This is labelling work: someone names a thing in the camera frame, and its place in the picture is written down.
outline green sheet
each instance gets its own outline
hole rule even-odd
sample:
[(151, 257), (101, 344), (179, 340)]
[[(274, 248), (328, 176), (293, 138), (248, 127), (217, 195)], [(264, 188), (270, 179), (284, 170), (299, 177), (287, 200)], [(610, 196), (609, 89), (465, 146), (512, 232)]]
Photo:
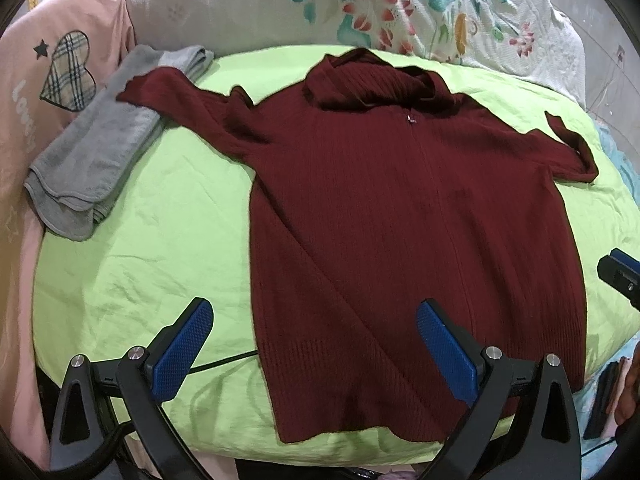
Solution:
[[(326, 53), (343, 47), (294, 46), (225, 57), (200, 81), (229, 92), (242, 85), (259, 101), (302, 79)], [(586, 138), (600, 175), (592, 185), (559, 184), (584, 268), (591, 374), (640, 329), (640, 313), (601, 283), (598, 259), (614, 247), (640, 254), (640, 214), (604, 155), (586, 113), (561, 95), (499, 73), (391, 54), (395, 65), (439, 72), (452, 91), (471, 94), (518, 131), (550, 129), (560, 115)], [(62, 383), (83, 352), (112, 359), (148, 344), (194, 296), (215, 309), (196, 364), (255, 348), (250, 311), (248, 198), (254, 174), (184, 128), (168, 128), (134, 171), (109, 218), (88, 241), (45, 236), (34, 291), (34, 344), (40, 366)], [(319, 435), (282, 444), (257, 358), (187, 378), (164, 405), (193, 449), (293, 464), (395, 464), (433, 458), (439, 444), (416, 444), (385, 428)]]

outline white floral blanket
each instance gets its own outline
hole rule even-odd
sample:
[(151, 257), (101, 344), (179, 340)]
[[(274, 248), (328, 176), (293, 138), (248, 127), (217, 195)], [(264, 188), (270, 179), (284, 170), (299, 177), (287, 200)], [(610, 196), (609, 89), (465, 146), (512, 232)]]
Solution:
[(347, 44), (505, 72), (584, 106), (585, 60), (549, 0), (129, 0), (140, 43), (218, 56)]

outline sweater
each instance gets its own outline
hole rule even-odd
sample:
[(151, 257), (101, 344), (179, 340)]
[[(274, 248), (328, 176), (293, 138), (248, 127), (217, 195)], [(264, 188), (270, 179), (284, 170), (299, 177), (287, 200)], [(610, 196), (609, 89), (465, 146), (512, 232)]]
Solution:
[(435, 298), (481, 345), (560, 356), (583, 385), (586, 293), (554, 179), (592, 182), (584, 139), (520, 134), (435, 72), (326, 56), (254, 104), (158, 68), (118, 99), (255, 170), (252, 313), (281, 441), (386, 426), (443, 440), (455, 400), (415, 322)]

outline metal bolt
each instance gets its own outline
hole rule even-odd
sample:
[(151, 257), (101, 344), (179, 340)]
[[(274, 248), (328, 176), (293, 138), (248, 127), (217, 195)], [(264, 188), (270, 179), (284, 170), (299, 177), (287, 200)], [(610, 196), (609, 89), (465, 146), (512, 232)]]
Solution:
[(145, 354), (145, 348), (143, 346), (134, 346), (127, 352), (127, 357), (132, 361), (140, 359)]
[(71, 358), (71, 366), (73, 368), (82, 366), (82, 363), (84, 363), (84, 356), (82, 354), (78, 354), (77, 356)]
[(546, 362), (552, 366), (559, 366), (560, 358), (556, 354), (549, 354), (546, 356)]
[(489, 359), (500, 359), (502, 357), (502, 350), (500, 350), (497, 346), (489, 346), (485, 350), (486, 356)]

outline gray cloth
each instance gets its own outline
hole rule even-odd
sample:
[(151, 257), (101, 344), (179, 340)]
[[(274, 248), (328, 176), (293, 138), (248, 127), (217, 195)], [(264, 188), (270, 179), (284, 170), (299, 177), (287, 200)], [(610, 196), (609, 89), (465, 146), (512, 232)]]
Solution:
[(200, 46), (176, 52), (137, 46), (107, 86), (31, 165), (24, 187), (42, 221), (70, 240), (86, 240), (116, 202), (133, 165), (166, 125), (148, 108), (116, 102), (127, 82), (158, 66), (196, 81), (213, 53)]

